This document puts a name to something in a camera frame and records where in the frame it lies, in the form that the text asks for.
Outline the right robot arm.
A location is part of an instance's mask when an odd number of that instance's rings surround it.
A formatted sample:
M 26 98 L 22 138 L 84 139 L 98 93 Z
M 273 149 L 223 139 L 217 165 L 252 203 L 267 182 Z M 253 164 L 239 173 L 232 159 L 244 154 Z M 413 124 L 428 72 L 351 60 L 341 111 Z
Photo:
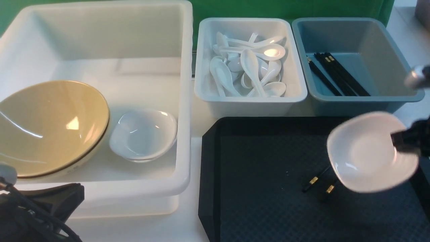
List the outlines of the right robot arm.
M 415 66 L 404 80 L 411 89 L 425 89 L 430 86 L 430 66 Z M 414 153 L 421 157 L 430 156 L 430 118 L 413 122 L 410 128 L 390 134 L 393 146 L 401 153 Z

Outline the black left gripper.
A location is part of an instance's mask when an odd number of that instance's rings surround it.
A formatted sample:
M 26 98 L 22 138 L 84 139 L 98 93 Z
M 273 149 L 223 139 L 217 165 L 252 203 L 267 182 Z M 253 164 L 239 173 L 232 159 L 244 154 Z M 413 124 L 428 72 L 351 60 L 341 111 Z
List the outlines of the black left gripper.
M 80 242 L 66 221 L 84 201 L 85 189 L 70 183 L 42 190 L 19 191 L 1 183 L 2 242 Z

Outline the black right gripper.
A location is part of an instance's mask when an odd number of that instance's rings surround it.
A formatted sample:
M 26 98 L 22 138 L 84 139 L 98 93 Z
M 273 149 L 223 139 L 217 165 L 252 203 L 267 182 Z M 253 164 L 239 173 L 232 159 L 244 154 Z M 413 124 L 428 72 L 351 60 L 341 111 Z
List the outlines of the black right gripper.
M 416 120 L 410 128 L 390 134 L 398 152 L 430 156 L 430 118 Z

